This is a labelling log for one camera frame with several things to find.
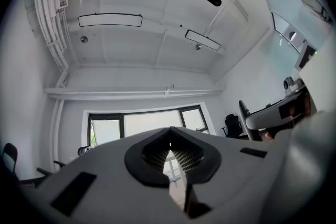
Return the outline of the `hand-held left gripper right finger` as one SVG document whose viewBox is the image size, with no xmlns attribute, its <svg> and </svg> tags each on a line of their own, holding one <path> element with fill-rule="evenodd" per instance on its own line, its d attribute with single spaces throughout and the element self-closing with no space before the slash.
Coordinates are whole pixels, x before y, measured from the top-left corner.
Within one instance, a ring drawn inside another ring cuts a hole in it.
<svg viewBox="0 0 336 224">
<path fill-rule="evenodd" d="M 171 223 L 261 223 L 266 198 L 286 155 L 286 135 L 271 143 L 172 127 L 172 146 L 200 161 L 186 173 L 186 209 Z"/>
</svg>

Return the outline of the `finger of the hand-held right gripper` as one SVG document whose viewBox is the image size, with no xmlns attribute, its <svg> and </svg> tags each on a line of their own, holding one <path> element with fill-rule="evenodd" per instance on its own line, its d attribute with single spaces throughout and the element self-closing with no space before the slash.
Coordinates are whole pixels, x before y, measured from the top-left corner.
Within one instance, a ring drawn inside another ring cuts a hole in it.
<svg viewBox="0 0 336 224">
<path fill-rule="evenodd" d="M 238 105 L 239 105 L 239 110 L 240 110 L 240 118 L 242 120 L 242 124 L 245 128 L 248 138 L 251 141 L 262 141 L 262 138 L 258 130 L 251 130 L 247 127 L 246 119 L 250 116 L 250 112 L 246 108 L 244 102 L 242 100 L 239 100 Z"/>
</svg>

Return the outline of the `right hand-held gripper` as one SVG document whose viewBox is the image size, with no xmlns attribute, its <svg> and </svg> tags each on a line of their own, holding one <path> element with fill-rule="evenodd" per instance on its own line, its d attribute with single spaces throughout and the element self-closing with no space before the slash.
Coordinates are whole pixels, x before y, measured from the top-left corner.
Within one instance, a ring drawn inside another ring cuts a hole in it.
<svg viewBox="0 0 336 224">
<path fill-rule="evenodd" d="M 335 112 L 335 34 L 320 49 L 304 45 L 295 71 L 294 82 L 284 82 L 289 90 L 286 98 L 248 116 L 247 128 L 257 130 L 287 124 L 304 113 L 306 97 L 310 98 L 310 113 Z"/>
</svg>

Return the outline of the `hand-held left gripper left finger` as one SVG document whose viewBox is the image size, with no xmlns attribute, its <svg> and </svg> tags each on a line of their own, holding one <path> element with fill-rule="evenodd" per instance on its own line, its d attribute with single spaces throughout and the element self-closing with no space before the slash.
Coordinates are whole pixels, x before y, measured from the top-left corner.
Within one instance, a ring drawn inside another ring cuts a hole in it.
<svg viewBox="0 0 336 224">
<path fill-rule="evenodd" d="M 167 188 L 141 184 L 124 164 L 126 151 L 160 129 L 97 146 L 50 175 L 25 198 L 51 223 L 187 223 L 188 217 Z M 77 187 L 80 174 L 95 176 L 70 215 L 54 205 L 69 186 Z"/>
</svg>

